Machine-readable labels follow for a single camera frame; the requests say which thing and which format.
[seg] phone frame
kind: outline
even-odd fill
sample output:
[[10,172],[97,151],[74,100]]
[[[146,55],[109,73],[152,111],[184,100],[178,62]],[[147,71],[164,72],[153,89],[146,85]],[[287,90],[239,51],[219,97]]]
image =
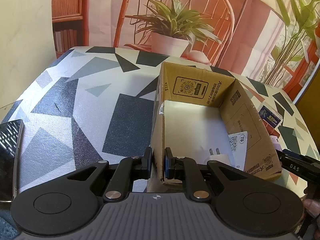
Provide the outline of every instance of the phone frame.
[[19,159],[19,153],[20,153],[20,142],[22,138],[22,133],[23,133],[23,127],[24,123],[22,119],[16,119],[8,122],[4,122],[1,124],[7,124],[13,121],[21,120],[21,125],[20,129],[18,132],[18,141],[17,141],[17,147],[16,147],[16,152],[14,155],[14,161],[13,161],[13,176],[12,176],[12,199],[11,200],[4,200],[0,199],[0,203],[10,203],[14,200],[14,198],[17,196],[18,191],[17,191],[17,183],[18,183],[18,159]]

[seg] black smartphone screen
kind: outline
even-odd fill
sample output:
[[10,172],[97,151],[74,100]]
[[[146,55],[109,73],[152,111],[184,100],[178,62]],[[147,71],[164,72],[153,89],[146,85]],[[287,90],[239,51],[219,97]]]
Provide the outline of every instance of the black smartphone screen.
[[12,200],[13,167],[21,120],[0,124],[0,200]]

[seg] smartphone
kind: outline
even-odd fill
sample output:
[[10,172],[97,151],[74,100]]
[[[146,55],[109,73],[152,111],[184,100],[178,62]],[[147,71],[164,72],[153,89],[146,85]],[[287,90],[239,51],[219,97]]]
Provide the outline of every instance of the smartphone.
[[0,202],[11,202],[17,195],[22,130],[21,119],[0,124]]

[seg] white flower pot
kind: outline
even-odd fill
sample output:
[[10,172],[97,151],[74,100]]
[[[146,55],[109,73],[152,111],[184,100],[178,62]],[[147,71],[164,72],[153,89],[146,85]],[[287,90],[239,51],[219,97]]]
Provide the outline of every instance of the white flower pot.
[[151,33],[151,51],[159,54],[180,57],[189,41]]

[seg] silver screw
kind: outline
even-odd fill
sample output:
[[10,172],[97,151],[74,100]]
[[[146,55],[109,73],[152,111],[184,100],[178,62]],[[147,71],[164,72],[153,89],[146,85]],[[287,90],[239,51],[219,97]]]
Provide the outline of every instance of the silver screw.
[[193,193],[193,196],[196,198],[207,198],[209,197],[209,193],[204,190],[198,190],[195,193]]
[[121,193],[116,190],[108,191],[105,195],[109,199],[116,199],[121,197]]

